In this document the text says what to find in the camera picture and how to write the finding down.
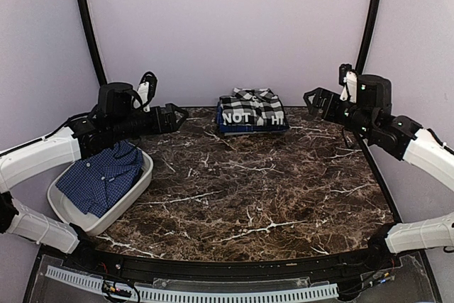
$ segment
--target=dark blue fabric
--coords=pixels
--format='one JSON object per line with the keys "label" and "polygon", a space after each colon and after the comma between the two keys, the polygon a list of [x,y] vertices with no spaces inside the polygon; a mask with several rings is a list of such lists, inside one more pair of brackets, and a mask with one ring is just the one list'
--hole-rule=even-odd
{"label": "dark blue fabric", "polygon": [[290,127],[287,118],[284,116],[284,125],[276,126],[249,126],[249,125],[226,125],[223,124],[222,107],[218,104],[216,112],[216,122],[219,125],[221,133],[253,133],[253,132],[283,132],[287,131]]}
{"label": "dark blue fabric", "polygon": [[127,141],[79,160],[57,188],[83,213],[101,218],[132,187],[143,164],[142,152]]}

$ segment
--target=blue plaid shirt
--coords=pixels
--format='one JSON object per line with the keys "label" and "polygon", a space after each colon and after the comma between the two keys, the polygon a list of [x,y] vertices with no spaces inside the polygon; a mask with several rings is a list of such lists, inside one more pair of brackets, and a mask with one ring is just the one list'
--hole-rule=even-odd
{"label": "blue plaid shirt", "polygon": [[101,218],[131,189],[142,164],[142,152],[121,141],[75,162],[56,186],[83,214]]}

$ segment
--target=checkered shirt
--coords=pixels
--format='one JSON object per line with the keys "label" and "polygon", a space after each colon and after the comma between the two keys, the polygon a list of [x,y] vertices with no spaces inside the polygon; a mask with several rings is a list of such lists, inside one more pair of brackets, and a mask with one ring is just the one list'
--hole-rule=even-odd
{"label": "checkered shirt", "polygon": [[101,218],[133,186],[142,164],[142,152],[121,141],[75,162],[56,186],[83,214]]}
{"label": "checkered shirt", "polygon": [[270,89],[233,90],[233,96],[219,97],[223,124],[241,126],[284,125],[284,109]]}

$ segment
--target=white bin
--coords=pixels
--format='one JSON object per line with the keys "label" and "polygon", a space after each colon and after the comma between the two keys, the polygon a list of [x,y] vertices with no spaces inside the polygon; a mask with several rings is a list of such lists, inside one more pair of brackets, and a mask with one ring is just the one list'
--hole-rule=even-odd
{"label": "white bin", "polygon": [[151,171],[153,170],[153,160],[142,151],[143,154],[143,174],[139,181],[131,188],[118,202],[111,207],[101,218],[94,214],[83,214],[74,204],[64,195],[55,184],[61,176],[69,169],[67,168],[48,189],[48,201],[55,214],[64,223],[74,223],[80,226],[89,236],[97,236],[103,233],[120,215],[124,213],[133,202],[145,191],[151,182]]}

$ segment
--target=marble tabletop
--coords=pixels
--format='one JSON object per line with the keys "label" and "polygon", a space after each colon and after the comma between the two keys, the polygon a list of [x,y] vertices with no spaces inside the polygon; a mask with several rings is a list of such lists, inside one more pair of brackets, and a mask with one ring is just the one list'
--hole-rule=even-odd
{"label": "marble tabletop", "polygon": [[280,134],[223,137],[214,108],[176,133],[142,138],[153,179],[97,248],[193,261],[282,260],[367,247],[392,215],[341,127],[287,108]]}

